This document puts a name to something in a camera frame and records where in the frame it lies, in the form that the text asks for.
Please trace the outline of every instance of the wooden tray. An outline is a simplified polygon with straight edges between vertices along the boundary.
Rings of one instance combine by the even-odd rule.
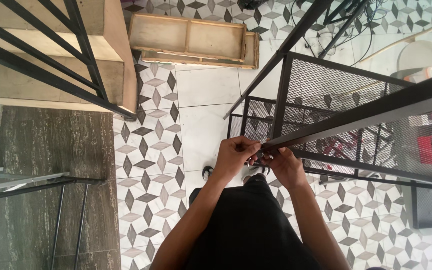
[[[133,13],[129,46],[142,51],[243,62],[246,25]]]
[[[259,68],[259,34],[246,32],[246,57],[244,62],[231,61],[226,59],[207,59],[183,55],[173,55],[161,52],[144,50],[141,60],[151,63],[167,63],[176,65],[208,65],[245,69]]]

